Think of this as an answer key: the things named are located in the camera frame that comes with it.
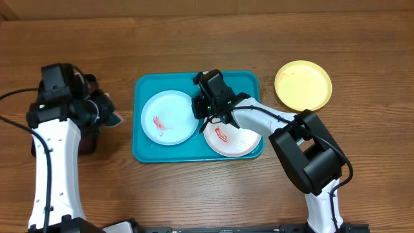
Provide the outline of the light blue plate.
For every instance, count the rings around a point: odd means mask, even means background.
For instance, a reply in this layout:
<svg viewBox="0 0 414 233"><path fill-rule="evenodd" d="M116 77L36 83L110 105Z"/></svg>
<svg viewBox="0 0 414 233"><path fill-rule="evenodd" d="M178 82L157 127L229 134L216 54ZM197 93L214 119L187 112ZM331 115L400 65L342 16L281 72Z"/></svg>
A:
<svg viewBox="0 0 414 233"><path fill-rule="evenodd" d="M152 96L141 113L141 125L146 136L164 146L177 145L189 139L198 124L190 95L176 90Z"/></svg>

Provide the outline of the yellow plate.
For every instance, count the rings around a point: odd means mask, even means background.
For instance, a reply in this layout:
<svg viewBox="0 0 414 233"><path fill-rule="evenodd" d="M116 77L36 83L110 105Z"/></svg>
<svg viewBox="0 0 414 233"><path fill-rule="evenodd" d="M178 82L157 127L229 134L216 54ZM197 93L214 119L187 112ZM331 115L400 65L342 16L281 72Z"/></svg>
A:
<svg viewBox="0 0 414 233"><path fill-rule="evenodd" d="M305 60L282 66L275 76L274 88L282 103L296 111L318 110L332 95L332 82L327 72Z"/></svg>

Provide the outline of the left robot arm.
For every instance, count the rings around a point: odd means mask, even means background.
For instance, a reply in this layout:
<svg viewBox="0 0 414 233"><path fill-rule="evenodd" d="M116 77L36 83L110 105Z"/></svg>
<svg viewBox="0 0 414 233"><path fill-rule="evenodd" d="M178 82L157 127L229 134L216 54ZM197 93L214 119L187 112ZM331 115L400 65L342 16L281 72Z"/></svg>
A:
<svg viewBox="0 0 414 233"><path fill-rule="evenodd" d="M81 134L69 117L53 118L33 127L36 191L29 231L64 231L69 223L90 225L80 201L78 154L96 149L96 133Z"/></svg>

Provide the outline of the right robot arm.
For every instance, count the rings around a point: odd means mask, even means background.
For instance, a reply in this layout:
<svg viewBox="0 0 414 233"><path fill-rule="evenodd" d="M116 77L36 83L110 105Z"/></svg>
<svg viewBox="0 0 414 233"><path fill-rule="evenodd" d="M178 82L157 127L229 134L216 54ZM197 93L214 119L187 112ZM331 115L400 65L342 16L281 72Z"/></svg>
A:
<svg viewBox="0 0 414 233"><path fill-rule="evenodd" d="M342 167L349 163L316 113L285 113L259 103L246 93L192 99L197 119L248 129L269 139L293 185L305 194L313 232L339 232L337 190L341 187Z"/></svg>

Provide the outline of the white plate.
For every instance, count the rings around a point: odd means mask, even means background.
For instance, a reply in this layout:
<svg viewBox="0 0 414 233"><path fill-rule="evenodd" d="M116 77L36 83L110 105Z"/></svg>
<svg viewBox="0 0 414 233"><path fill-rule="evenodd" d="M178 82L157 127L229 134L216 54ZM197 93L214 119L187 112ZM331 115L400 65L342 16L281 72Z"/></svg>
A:
<svg viewBox="0 0 414 233"><path fill-rule="evenodd" d="M225 157L242 157L252 152L262 136L249 130L223 124L218 118L208 123L202 133L212 150Z"/></svg>

